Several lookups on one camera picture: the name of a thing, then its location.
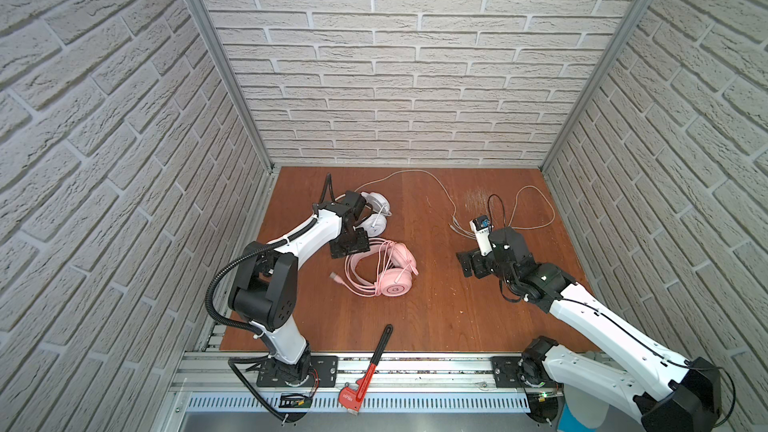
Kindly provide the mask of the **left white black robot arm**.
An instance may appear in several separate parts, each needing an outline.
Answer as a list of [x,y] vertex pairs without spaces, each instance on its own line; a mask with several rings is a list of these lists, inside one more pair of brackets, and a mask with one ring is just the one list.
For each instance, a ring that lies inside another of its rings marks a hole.
[[357,227],[365,206],[365,198],[352,191],[315,204],[310,218],[287,235],[249,244],[238,265],[228,307],[266,345],[273,369],[288,384],[299,385],[310,375],[310,345],[293,318],[299,270],[324,246],[334,259],[368,251],[368,235]]

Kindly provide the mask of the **pink headphones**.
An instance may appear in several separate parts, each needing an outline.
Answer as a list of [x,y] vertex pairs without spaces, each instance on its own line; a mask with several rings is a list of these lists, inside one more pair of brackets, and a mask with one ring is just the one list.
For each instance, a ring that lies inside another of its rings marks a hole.
[[[357,273],[357,266],[367,258],[377,259],[373,282]],[[417,262],[404,243],[374,238],[369,251],[345,258],[342,276],[331,273],[330,278],[359,297],[399,297],[411,290],[413,278],[418,275]]]

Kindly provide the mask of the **grey gloved hand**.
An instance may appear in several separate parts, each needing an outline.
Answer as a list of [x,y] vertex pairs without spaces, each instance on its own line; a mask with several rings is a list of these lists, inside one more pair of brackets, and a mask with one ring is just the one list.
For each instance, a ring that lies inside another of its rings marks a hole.
[[587,429],[597,430],[605,422],[607,402],[571,385],[564,386],[564,399],[570,414]]

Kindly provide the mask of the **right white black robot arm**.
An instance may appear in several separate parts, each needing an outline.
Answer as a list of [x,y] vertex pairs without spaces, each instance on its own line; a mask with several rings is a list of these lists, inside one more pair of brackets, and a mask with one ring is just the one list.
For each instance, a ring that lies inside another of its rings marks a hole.
[[512,228],[496,229],[487,216],[472,220],[470,228],[478,246],[457,255],[465,276],[495,276],[505,300],[534,305],[568,324],[616,363],[600,363],[540,336],[518,361],[523,385],[572,386],[624,412],[647,431],[712,431],[729,419],[722,406],[719,367],[702,357],[688,359],[639,331],[572,275],[537,262]]

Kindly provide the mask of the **white headphones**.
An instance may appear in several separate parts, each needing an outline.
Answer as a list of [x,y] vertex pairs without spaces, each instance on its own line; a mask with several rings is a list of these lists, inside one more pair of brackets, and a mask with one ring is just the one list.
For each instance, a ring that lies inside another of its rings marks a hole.
[[378,237],[385,231],[387,218],[391,215],[390,203],[380,193],[362,192],[361,195],[365,199],[370,213],[356,225],[356,228],[362,228],[369,237]]

